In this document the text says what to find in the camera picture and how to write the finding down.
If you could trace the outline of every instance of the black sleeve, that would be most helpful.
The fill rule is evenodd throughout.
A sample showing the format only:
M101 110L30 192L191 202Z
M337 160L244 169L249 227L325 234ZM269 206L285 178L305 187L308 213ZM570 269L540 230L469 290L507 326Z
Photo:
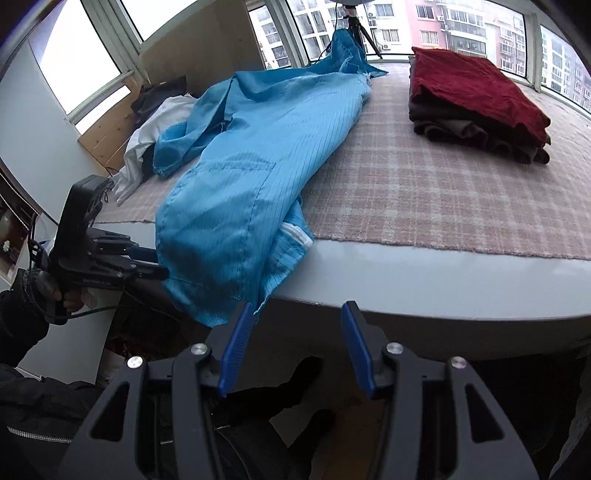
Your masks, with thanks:
M19 269L12 290L0 292L0 364L17 366L49 330L32 302L31 297L35 295L40 306L44 306L39 294L33 293L30 280L29 272Z

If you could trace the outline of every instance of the silver zipper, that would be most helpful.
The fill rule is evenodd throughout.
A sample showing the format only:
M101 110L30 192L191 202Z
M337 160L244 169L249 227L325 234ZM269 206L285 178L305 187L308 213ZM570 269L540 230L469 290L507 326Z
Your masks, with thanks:
M23 432L22 430L13 429L12 427L7 427L8 431L17 437L22 437L30 440L39 440L41 442L49 442L49 443L72 443L72 439L66 439L63 437L50 437L49 435L39 435L38 433L29 433ZM172 444L172 440L162 440L160 445L170 445Z

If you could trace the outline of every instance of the bed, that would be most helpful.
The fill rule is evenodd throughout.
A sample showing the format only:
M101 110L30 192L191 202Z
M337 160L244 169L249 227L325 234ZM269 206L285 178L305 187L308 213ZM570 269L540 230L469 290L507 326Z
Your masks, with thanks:
M523 86L552 119L549 165L433 144L408 120L408 64L380 68L389 75L372 80L358 123L303 191L316 240L274 297L355 299L410 338L429 328L432 352L442 335L479 357L580 345L591 335L591 122ZM107 203L98 227L153 248L158 206L197 161Z

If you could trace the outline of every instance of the plaid blanket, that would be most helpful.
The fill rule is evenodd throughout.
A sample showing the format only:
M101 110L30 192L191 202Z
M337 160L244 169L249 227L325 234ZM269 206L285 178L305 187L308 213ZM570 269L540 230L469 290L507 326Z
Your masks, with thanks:
M408 120L408 64L383 64L345 142L302 192L316 238L591 260L591 122L522 87L552 124L548 165L431 143ZM177 174L150 179L97 223L153 222Z

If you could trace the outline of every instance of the person's leg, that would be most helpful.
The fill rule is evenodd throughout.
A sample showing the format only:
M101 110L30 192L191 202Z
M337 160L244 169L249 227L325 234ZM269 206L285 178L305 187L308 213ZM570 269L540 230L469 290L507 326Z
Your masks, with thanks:
M335 414L330 410L319 410L289 447L290 456L304 478L310 477L314 453L322 438L334 425Z
M309 356L300 362L291 379L278 387L249 388L229 394L213 410L213 424L220 427L246 419L269 420L284 408L297 405L320 374L322 363L322 359Z

